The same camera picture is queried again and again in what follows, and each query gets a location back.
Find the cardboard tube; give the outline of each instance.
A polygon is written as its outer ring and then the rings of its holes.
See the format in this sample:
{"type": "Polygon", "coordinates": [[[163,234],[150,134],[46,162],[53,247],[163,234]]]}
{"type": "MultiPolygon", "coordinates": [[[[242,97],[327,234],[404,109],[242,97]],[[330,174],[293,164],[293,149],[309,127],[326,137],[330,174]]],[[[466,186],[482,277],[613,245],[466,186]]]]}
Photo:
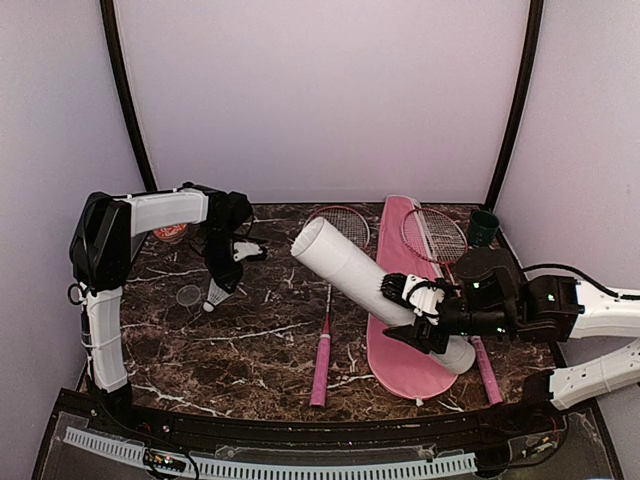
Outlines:
{"type": "MultiPolygon", "coordinates": [[[[291,254],[386,325],[413,324],[411,310],[380,292],[387,272],[324,218],[307,224],[293,243],[291,254]]],[[[475,350],[464,339],[451,337],[446,353],[431,356],[452,373],[460,374],[473,365],[475,350]]]]}

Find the racket handle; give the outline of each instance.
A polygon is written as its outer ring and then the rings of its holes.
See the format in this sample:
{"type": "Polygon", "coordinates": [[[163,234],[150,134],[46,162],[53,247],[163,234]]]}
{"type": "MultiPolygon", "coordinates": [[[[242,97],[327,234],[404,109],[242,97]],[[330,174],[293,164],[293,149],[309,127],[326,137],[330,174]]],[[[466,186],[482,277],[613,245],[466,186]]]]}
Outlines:
{"type": "Polygon", "coordinates": [[[316,373],[313,377],[311,390],[312,407],[324,407],[327,399],[327,379],[329,376],[329,355],[331,353],[331,338],[327,334],[320,335],[318,355],[316,357],[316,373]]]}
{"type": "Polygon", "coordinates": [[[489,397],[489,404],[493,406],[497,403],[502,403],[504,400],[500,393],[500,387],[498,387],[498,381],[493,373],[493,368],[491,368],[491,362],[489,361],[489,356],[487,355],[487,350],[484,348],[482,339],[477,336],[471,337],[471,344],[473,348],[476,349],[476,360],[478,361],[478,368],[480,369],[480,375],[482,375],[484,388],[489,397]]]}

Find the green cup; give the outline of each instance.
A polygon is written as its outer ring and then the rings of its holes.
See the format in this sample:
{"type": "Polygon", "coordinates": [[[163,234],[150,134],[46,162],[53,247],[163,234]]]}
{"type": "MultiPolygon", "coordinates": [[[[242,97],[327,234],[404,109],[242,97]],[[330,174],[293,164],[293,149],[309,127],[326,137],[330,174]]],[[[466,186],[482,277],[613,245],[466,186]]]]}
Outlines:
{"type": "Polygon", "coordinates": [[[493,213],[477,210],[471,214],[467,242],[470,247],[488,247],[496,238],[500,220],[493,213]]]}

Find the white wall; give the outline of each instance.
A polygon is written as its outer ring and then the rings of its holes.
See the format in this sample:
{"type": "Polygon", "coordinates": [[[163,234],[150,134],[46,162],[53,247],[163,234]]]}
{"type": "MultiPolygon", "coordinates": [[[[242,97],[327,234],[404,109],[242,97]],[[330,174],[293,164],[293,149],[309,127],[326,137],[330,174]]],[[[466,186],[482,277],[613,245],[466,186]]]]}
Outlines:
{"type": "MultiPolygon", "coordinates": [[[[638,31],[638,2],[545,5],[497,208],[524,265],[567,263],[606,285],[640,289],[638,31]]],[[[575,364],[617,346],[619,340],[590,339],[565,351],[575,364]]],[[[626,478],[640,478],[640,388],[601,397],[600,405],[626,478]]]]}
{"type": "Polygon", "coordinates": [[[84,201],[142,185],[97,1],[3,1],[0,65],[0,478],[21,480],[83,363],[66,289],[84,201]]]}
{"type": "Polygon", "coordinates": [[[161,187],[483,202],[529,2],[118,1],[161,187]]]}

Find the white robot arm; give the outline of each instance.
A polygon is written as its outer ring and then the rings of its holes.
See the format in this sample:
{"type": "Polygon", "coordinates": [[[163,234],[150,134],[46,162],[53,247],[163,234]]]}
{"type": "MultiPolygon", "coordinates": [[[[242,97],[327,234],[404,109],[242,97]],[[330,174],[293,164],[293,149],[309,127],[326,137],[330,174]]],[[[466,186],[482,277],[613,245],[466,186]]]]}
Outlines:
{"type": "Polygon", "coordinates": [[[547,398],[541,400],[559,410],[640,381],[640,291],[551,275],[521,282],[507,253],[480,249],[463,257],[456,267],[460,297],[438,288],[442,283],[387,275],[383,295],[412,309],[416,323],[427,325],[421,339],[403,338],[406,329],[398,335],[391,328],[389,336],[414,345],[422,341],[425,351],[434,350],[438,338],[454,334],[509,335],[534,342],[636,338],[590,362],[547,372],[547,398]]]}
{"type": "Polygon", "coordinates": [[[242,278],[239,262],[266,256],[264,247],[234,233],[251,215],[246,196],[193,184],[137,196],[89,197],[70,257],[78,282],[74,286],[80,291],[74,303],[83,306],[82,343],[89,375],[101,392],[130,390],[122,357],[120,301],[131,271],[131,238],[171,225],[202,223],[207,231],[204,257],[212,275],[210,291],[222,292],[219,298],[224,299],[242,278]]]}

